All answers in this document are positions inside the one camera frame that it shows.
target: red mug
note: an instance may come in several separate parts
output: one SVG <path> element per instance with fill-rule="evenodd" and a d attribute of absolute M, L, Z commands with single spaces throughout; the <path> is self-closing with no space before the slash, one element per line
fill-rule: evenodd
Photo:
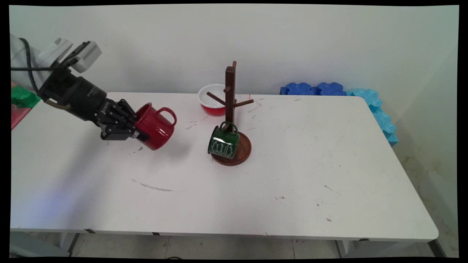
<path fill-rule="evenodd" d="M 174 133 L 174 126 L 177 123 L 177 117 L 169 108 L 162 107 L 157 111 L 151 105 L 151 102 L 147 103 L 137 111 L 138 121 L 135 123 L 135 127 L 149 135 L 146 141 L 141 142 L 154 151 L 163 146 L 171 138 Z M 173 124 L 161 115 L 162 111 L 167 111 L 174 117 Z"/>

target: green object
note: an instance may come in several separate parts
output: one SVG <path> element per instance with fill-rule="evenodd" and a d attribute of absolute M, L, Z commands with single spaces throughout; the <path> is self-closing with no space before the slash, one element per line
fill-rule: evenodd
<path fill-rule="evenodd" d="M 13 87 L 11 90 L 11 104 L 15 104 L 18 108 L 33 108 L 40 100 L 36 94 L 21 86 Z"/>
<path fill-rule="evenodd" d="M 235 132 L 223 131 L 223 124 L 232 125 Z M 222 122 L 220 126 L 216 126 L 211 134 L 210 144 L 208 145 L 208 153 L 223 156 L 229 159 L 234 158 L 237 144 L 241 135 L 237 133 L 237 127 L 231 122 Z"/>

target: green mug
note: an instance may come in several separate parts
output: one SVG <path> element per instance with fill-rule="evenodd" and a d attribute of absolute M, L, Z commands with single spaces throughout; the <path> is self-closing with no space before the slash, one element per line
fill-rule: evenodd
<path fill-rule="evenodd" d="M 223 131 L 223 124 L 232 125 L 235 132 Z M 229 159 L 234 158 L 237 144 L 241 135 L 237 133 L 237 127 L 231 122 L 222 122 L 221 126 L 216 126 L 211 134 L 208 154 L 216 154 Z"/>

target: wooden mug tree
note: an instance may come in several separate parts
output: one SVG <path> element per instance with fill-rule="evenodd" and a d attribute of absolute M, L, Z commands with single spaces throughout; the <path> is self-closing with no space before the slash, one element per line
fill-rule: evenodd
<path fill-rule="evenodd" d="M 221 100 L 214 94 L 207 92 L 206 94 L 216 100 L 217 102 L 223 104 L 226 109 L 226 121 L 234 123 L 234 109 L 253 103 L 254 100 L 248 100 L 244 102 L 237 103 L 235 97 L 235 67 L 237 62 L 233 62 L 232 66 L 228 66 L 226 68 L 226 88 L 224 89 L 224 93 L 226 94 L 225 100 Z M 225 124 L 223 127 L 224 130 L 233 131 L 232 125 Z M 212 154 L 211 156 L 220 164 L 227 165 L 227 166 L 234 166 L 243 163 L 250 155 L 252 151 L 252 144 L 245 134 L 242 132 L 238 132 L 241 136 L 239 139 L 239 143 L 237 144 L 237 150 L 235 152 L 235 156 L 232 159 L 225 158 L 219 155 Z"/>

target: mug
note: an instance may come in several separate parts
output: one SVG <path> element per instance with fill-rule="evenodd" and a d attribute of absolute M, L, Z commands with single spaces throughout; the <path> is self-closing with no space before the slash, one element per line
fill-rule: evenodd
<path fill-rule="evenodd" d="M 223 131 L 223 124 L 232 125 L 235 132 Z M 237 127 L 231 122 L 222 122 L 216 126 L 211 134 L 210 144 L 208 145 L 208 154 L 216 154 L 229 159 L 234 158 L 237 144 L 241 135 L 237 133 Z"/>
<path fill-rule="evenodd" d="M 174 123 L 171 124 L 161 115 L 162 111 L 169 112 L 174 118 Z M 138 121 L 135 123 L 135 127 L 149 135 L 146 141 L 140 141 L 153 151 L 163 146 L 174 133 L 177 117 L 171 109 L 163 107 L 156 110 L 150 102 L 141 107 L 136 114 Z"/>

